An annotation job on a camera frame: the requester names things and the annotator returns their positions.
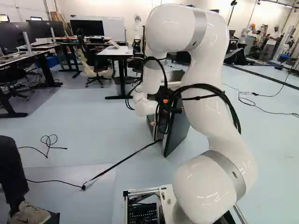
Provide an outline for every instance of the whiteboard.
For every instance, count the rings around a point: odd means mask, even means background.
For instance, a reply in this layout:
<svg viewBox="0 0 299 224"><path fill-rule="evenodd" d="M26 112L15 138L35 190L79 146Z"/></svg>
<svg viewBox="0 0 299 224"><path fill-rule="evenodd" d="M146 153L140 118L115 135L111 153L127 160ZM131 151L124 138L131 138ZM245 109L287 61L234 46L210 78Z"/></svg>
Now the whiteboard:
<svg viewBox="0 0 299 224"><path fill-rule="evenodd" d="M76 15L70 20L98 20L103 21L105 37L111 37L114 41L126 41L125 20L121 17Z"/></svg>

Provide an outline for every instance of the black desk leg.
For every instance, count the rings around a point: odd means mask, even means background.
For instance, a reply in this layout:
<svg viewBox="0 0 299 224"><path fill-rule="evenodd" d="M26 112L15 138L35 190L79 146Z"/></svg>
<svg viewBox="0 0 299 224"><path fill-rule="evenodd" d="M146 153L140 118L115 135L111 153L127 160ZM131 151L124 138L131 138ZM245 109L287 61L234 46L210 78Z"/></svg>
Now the black desk leg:
<svg viewBox="0 0 299 224"><path fill-rule="evenodd" d="M125 70L125 77L128 76L127 60L123 60L123 68Z"/></svg>
<svg viewBox="0 0 299 224"><path fill-rule="evenodd" d="M120 72L120 83L121 83L121 95L126 96L125 93L125 77L124 77L124 61L118 60L118 69Z"/></svg>
<svg viewBox="0 0 299 224"><path fill-rule="evenodd" d="M115 66L114 66L114 59L112 59L112 69L113 69L112 78L114 78L114 76L115 76Z"/></svg>
<svg viewBox="0 0 299 224"><path fill-rule="evenodd" d="M62 52L65 56L67 65L69 66L69 70L72 70L70 56L69 56L69 53L67 52L66 45L62 45Z"/></svg>
<svg viewBox="0 0 299 224"><path fill-rule="evenodd" d="M73 48L73 46L69 46L69 47L70 47L70 50L71 50L71 56L73 58L72 60L74 60L74 64L76 66L76 69L73 69L71 67L71 58L70 58L70 55L67 52L66 45L62 44L62 51L64 53L64 56L65 56L67 65L69 66L69 69L61 69L59 71L76 71L77 73L75 75L73 75L73 78L76 78L81 73L81 71L79 70L79 67L78 67L78 63L77 63L77 59L76 59L76 54L75 54L74 48Z"/></svg>
<svg viewBox="0 0 299 224"><path fill-rule="evenodd" d="M0 118L24 118L28 116L27 113L16 113L9 102L9 98L4 94L0 88L0 102L2 107L8 112L0 114Z"/></svg>
<svg viewBox="0 0 299 224"><path fill-rule="evenodd" d="M45 84L41 84L40 87L60 87L63 83L55 83L52 72L50 70L50 68L48 67L47 64L47 59L45 57L45 54L40 55L38 57L38 61L40 63L40 66L43 70L43 75L46 78L46 83Z"/></svg>
<svg viewBox="0 0 299 224"><path fill-rule="evenodd" d="M79 70L79 66L78 66L77 57L76 57L76 54L75 54L74 47L70 46L70 49L71 49L71 55L73 57L73 61L75 63L76 70L77 70L77 73L75 75L73 75L72 78L76 78L81 73L81 71Z"/></svg>
<svg viewBox="0 0 299 224"><path fill-rule="evenodd" d="M127 99L127 98L132 99L133 98L132 96L127 97L126 91L125 91L124 61L123 60L118 60L118 69L120 72L121 94L119 96L105 97L105 99Z"/></svg>

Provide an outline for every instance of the trash bin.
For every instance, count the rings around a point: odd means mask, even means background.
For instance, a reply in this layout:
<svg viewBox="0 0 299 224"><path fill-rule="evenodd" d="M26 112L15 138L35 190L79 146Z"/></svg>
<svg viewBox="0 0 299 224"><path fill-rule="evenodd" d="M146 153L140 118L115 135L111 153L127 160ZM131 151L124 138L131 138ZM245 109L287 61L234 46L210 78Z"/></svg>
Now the trash bin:
<svg viewBox="0 0 299 224"><path fill-rule="evenodd" d="M134 88L135 85L137 85L138 79L134 79L134 77L131 76L125 76L125 93L126 95L131 91L131 89ZM115 86L117 95L121 95L121 82L119 77L114 78Z"/></svg>

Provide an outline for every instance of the jeans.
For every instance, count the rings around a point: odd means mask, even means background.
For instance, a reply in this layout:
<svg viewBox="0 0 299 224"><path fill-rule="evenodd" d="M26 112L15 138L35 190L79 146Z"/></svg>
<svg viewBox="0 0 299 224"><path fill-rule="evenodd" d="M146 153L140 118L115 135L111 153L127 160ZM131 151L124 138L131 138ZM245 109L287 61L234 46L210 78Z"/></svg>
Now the jeans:
<svg viewBox="0 0 299 224"><path fill-rule="evenodd" d="M8 204L24 197L29 191L15 141L3 135L0 135L0 183Z"/></svg>
<svg viewBox="0 0 299 224"><path fill-rule="evenodd" d="M273 44L266 44L263 48L263 51L260 55L260 58L259 60L260 61L268 61L268 60L271 60L271 55L272 55L272 52L274 50L274 47L275 45Z"/></svg>

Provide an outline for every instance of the blue container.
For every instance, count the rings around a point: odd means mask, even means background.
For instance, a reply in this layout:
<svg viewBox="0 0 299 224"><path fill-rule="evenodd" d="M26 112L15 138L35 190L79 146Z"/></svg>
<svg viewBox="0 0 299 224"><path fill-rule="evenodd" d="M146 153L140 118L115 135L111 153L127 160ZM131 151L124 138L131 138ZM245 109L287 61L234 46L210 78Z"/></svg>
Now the blue container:
<svg viewBox="0 0 299 224"><path fill-rule="evenodd" d="M49 68L53 68L54 66L59 64L57 56L46 56L46 60ZM38 68L41 67L38 61L36 62L36 64Z"/></svg>

